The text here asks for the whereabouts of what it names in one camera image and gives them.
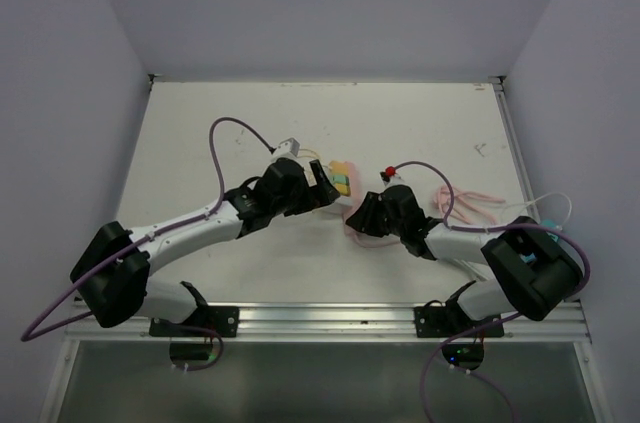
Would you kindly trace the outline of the pink power strip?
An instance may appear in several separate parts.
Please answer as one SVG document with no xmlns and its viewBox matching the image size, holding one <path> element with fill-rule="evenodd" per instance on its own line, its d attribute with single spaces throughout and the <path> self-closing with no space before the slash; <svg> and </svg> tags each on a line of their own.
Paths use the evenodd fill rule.
<svg viewBox="0 0 640 423">
<path fill-rule="evenodd" d="M 400 241 L 397 238 L 391 236 L 386 236 L 383 238 L 369 237 L 357 233 L 355 230 L 352 230 L 351 228 L 346 226 L 346 219 L 356 211 L 357 207 L 361 204 L 365 196 L 365 192 L 362 188 L 360 174 L 356 166 L 352 162 L 349 162 L 349 172 L 347 173 L 347 175 L 349 177 L 349 186 L 351 189 L 351 195 L 349 197 L 353 199 L 353 206 L 348 212 L 340 215 L 342 218 L 345 235 L 358 246 L 363 248 L 374 249 L 398 245 Z M 475 191 L 461 190 L 456 186 L 453 187 L 453 191 L 455 194 L 455 203 L 450 214 L 451 218 L 454 218 L 465 225 L 472 225 L 474 221 L 470 218 L 469 215 L 469 212 L 472 212 L 477 214 L 490 226 L 494 226 L 497 224 L 497 219 L 495 218 L 495 216 L 489 210 L 485 210 L 484 206 L 504 205 L 506 203 L 504 199 Z"/>
</svg>

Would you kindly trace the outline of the yellow plug adapter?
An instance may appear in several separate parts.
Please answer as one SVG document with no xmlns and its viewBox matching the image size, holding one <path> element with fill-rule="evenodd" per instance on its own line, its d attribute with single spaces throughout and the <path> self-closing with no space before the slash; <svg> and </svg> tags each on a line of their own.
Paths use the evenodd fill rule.
<svg viewBox="0 0 640 423">
<path fill-rule="evenodd" d="M 339 192 L 339 194 L 341 196 L 348 197 L 348 196 L 351 195 L 351 189 L 350 189 L 350 186 L 348 184 L 334 183 L 333 186 Z"/>
</svg>

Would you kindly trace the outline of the white plug adapter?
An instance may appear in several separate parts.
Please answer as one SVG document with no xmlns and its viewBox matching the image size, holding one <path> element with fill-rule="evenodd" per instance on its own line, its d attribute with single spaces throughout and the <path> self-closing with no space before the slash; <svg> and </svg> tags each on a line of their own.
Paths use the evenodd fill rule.
<svg viewBox="0 0 640 423">
<path fill-rule="evenodd" d="M 330 214 L 342 215 L 353 206 L 353 199 L 349 196 L 340 196 L 330 205 L 323 207 L 322 211 Z"/>
</svg>

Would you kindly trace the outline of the green plug adapter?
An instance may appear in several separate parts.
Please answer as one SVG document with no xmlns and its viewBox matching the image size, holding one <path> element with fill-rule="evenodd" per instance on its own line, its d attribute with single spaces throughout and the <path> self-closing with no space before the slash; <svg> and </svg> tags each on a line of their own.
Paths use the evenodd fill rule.
<svg viewBox="0 0 640 423">
<path fill-rule="evenodd" d="M 331 181 L 334 185 L 343 185 L 343 186 L 349 185 L 349 177 L 347 174 L 344 174 L 344 173 L 332 173 Z"/>
</svg>

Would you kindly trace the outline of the yellow plug with cable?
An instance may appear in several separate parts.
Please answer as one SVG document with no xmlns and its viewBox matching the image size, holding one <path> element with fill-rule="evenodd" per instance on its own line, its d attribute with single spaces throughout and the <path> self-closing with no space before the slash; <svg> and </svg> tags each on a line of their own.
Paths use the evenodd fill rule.
<svg viewBox="0 0 640 423">
<path fill-rule="evenodd" d="M 329 173 L 347 174 L 349 172 L 349 162 L 323 159 L 318 152 L 309 148 L 301 148 L 298 151 L 298 157 L 318 160 Z"/>
</svg>

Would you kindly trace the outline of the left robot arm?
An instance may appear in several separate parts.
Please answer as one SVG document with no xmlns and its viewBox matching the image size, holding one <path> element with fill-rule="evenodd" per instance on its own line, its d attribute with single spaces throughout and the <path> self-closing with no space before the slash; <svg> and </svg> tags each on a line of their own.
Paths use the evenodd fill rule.
<svg viewBox="0 0 640 423">
<path fill-rule="evenodd" d="M 340 196 L 321 163 L 308 170 L 279 158 L 264 174 L 226 191 L 212 205 L 164 223 L 124 228 L 103 225 L 70 274 L 91 314 L 103 328 L 134 316 L 164 320 L 193 336 L 213 325 L 194 284 L 152 281 L 170 263 L 203 248 L 263 230 L 277 216 L 296 216 L 333 204 Z"/>
</svg>

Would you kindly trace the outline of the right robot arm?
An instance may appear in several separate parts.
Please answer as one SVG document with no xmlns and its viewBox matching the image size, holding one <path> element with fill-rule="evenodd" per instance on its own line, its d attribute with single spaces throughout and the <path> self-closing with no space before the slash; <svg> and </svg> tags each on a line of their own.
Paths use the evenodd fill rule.
<svg viewBox="0 0 640 423">
<path fill-rule="evenodd" d="M 495 232 L 445 225 L 428 217 L 412 189 L 392 185 L 369 192 L 346 225 L 374 238 L 397 237 L 407 251 L 427 260 L 460 260 L 488 266 L 493 277 L 459 288 L 439 308 L 439 319 L 457 335 L 504 313 L 543 320 L 578 291 L 587 276 L 549 233 L 528 217 Z"/>
</svg>

